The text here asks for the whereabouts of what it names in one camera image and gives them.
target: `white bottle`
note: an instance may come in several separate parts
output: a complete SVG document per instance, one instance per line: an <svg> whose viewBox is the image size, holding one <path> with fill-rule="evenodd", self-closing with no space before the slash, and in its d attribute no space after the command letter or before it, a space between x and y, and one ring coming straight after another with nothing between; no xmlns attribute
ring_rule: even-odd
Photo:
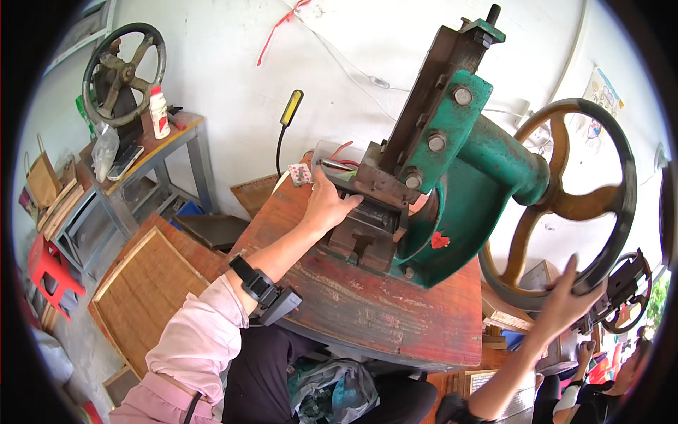
<svg viewBox="0 0 678 424"><path fill-rule="evenodd" d="M151 121L155 138L165 138L170 135L170 123L167 121L167 103L160 91L160 85L151 88Z"/></svg>

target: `plastic bag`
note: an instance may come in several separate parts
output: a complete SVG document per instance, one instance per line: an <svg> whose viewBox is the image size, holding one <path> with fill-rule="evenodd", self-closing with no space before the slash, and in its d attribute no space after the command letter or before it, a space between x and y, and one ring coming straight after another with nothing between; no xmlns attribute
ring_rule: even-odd
<svg viewBox="0 0 678 424"><path fill-rule="evenodd" d="M96 132L96 144L92 149L92 167L98 182L104 182L108 172L113 166L115 153L120 146L120 137L113 127L105 122L94 126Z"/></svg>
<svg viewBox="0 0 678 424"><path fill-rule="evenodd" d="M336 384L332 393L331 423L348 424L375 407L379 399L372 376L354 361L333 360L320 364L302 372L297 384L290 404L292 410L299 412L299 421L304 424L313 424L315 420L300 412L299 405L318 389Z"/></svg>
<svg viewBox="0 0 678 424"><path fill-rule="evenodd" d="M66 355L61 343L46 332L33 328L33 338L45 360L45 364L54 380L60 385L66 384L73 374L73 363Z"/></svg>

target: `small handwheel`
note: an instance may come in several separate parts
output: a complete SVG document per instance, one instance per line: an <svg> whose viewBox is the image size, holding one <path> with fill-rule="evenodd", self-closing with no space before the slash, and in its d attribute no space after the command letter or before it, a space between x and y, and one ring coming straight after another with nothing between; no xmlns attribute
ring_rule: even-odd
<svg viewBox="0 0 678 424"><path fill-rule="evenodd" d="M618 186L605 186L586 195L571 195L563 190L563 173L570 155L570 140L565 127L566 113L582 113L599 122L609 133L619 154L622 165L622 182ZM610 273L621 253L631 230L636 207L636 170L629 142L617 121L601 106L581 98L568 98L551 103L532 115L515 134L520 143L525 142L539 126L551 121L553 156L549 163L549 185L546 192L534 205L528 206L518 222L508 263L503 274L497 272L492 260L490 243L483 247L479 258L481 269L488 284L505 302L526 311L539 311L548 292L524 290L518 287L525 269L527 241L539 218L557 214L574 221L597 218L614 212L617 222L610 238L598 257L577 275L573 292L590 292Z"/></svg>
<svg viewBox="0 0 678 424"><path fill-rule="evenodd" d="M114 44L118 38L129 33L143 33L144 40L141 42L139 47L136 48L132 60L130 62L125 62L116 55L112 54L111 44ZM149 83L148 81L137 77L135 74L137 67L146 54L146 51L152 45L155 46L158 53L158 67L153 82ZM106 37L106 39L102 41L96 50L94 50L94 53L87 64L87 68L85 69L85 75L83 76L82 96L87 116L89 116L89 118L95 124L103 121L112 127L119 127L132 122L148 108L148 104L151 101L151 88L155 85L159 85L162 82L163 76L165 74L166 63L167 51L165 50L165 42L163 37L160 35L160 32L158 32L158 30L153 26L138 22L121 26L117 30L113 31L111 35ZM92 103L89 93L91 91L90 85L92 83L92 73L94 73L94 69L99 64L108 69L115 70L115 76L113 77L113 82L111 83L111 88L108 91L108 95L106 96L104 104L97 108ZM115 101L118 99L120 89L126 85L142 92L144 98L141 101L141 104L139 104L132 112L124 116L112 118L111 111L113 110L113 105L115 105Z"/></svg>
<svg viewBox="0 0 678 424"><path fill-rule="evenodd" d="M639 261L638 259L638 254L636 252L630 252L623 254L615 263L615 267L619 265L620 263L624 262L627 259L633 259L634 261ZM650 267L647 266L647 263L645 264L647 272L650 272ZM608 331L611 332L612 334L624 334L625 332L629 331L631 328L635 327L636 324L638 324L645 314L645 310L647 309L647 304L649 303L650 300L650 295L652 294L652 274L648 273L647 275L647 290L645 291L645 294L638 294L635 295L634 297L630 298L629 300L626 301L629 305L632 305L634 303L640 303L641 309L640 312L638 313L638 316L631 321L630 324L624 326L624 327L617 327L617 321L620 318L620 308L617 308L614 312L614 317L612 318L612 321L606 321L602 320L600 321L600 324Z"/></svg>

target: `blue plastic crate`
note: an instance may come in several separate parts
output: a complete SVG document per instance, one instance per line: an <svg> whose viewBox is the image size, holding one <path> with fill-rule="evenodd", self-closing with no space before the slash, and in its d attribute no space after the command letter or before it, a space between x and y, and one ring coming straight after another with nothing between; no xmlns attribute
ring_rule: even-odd
<svg viewBox="0 0 678 424"><path fill-rule="evenodd" d="M186 202L175 215L204 215L203 210L198 206L193 200ZM174 220L170 219L169 223L172 224L177 230L181 231L179 224L175 223Z"/></svg>

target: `white wall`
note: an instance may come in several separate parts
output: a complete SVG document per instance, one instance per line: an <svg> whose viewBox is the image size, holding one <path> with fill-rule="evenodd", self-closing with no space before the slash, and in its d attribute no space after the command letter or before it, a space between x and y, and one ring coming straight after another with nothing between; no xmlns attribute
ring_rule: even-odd
<svg viewBox="0 0 678 424"><path fill-rule="evenodd" d="M78 152L89 143L89 130L75 108L75 98L80 95L90 54L90 49L82 49L47 74L37 88L28 111L12 195L14 254L21 269L26 269L28 249L37 235L35 223L18 203L19 194L26 184L24 152L28 151L29 163L33 163L40 152L36 139L36 134L40 133L49 160L57 166L60 157L69 153L77 157Z"/></svg>
<svg viewBox="0 0 678 424"><path fill-rule="evenodd" d="M337 47L340 54L367 75L409 89L437 29L458 29L462 16L484 18L491 1L313 0L301 10L304 21ZM553 91L572 46L580 15L579 1L506 0L497 27L507 42L494 45L478 74L494 84L488 107L509 110L520 99L541 107ZM344 62L352 82L323 44L297 18L281 25L256 67L273 25L290 6L282 0L182 1L118 0L114 27L130 22L156 26L167 44L163 91L168 102L207 117L218 202L224 213L246 216L229 187L275 172L275 145L282 110L293 89L304 100L285 135L283 167L296 163L318 140L369 141L388 138L394 121L368 97L370 93L397 117L407 93L384 90ZM139 37L123 38L129 59ZM87 128L74 99L92 47L86 47L50 72L38 89L22 137L22 149L35 157L40 131L54 162L70 148L87 142ZM539 71L534 72L538 64ZM155 57L149 52L139 74L152 79ZM504 126L505 115L490 113ZM168 160L173 182L195 193L185 149ZM23 184L17 178L15 197ZM25 264L33 224L14 206L15 247Z"/></svg>
<svg viewBox="0 0 678 424"><path fill-rule="evenodd" d="M639 188L635 219L622 253L640 247L650 267L654 268L661 261L658 228L661 173L654 174L654 154L658 144L668 146L666 126L634 47L600 3L588 0L587 4L580 45L555 100L581 97L596 66L605 72L623 100L624 108L617 120L635 157ZM574 128L569 129L571 151L563 175L565 190L585 194L603 185L618 184L621 169L611 140L608 139L596 152L585 145L585 138L577 136ZM505 264L513 230L523 210L511 201L492 235L492 253L500 269ZM545 216L530 239L527 269L542 258L563 269L573 252L579 253L579 270L584 269L604 246L615 222L613 214L586 223L573 223L555 215ZM555 228L555 231L547 231L545 226Z"/></svg>

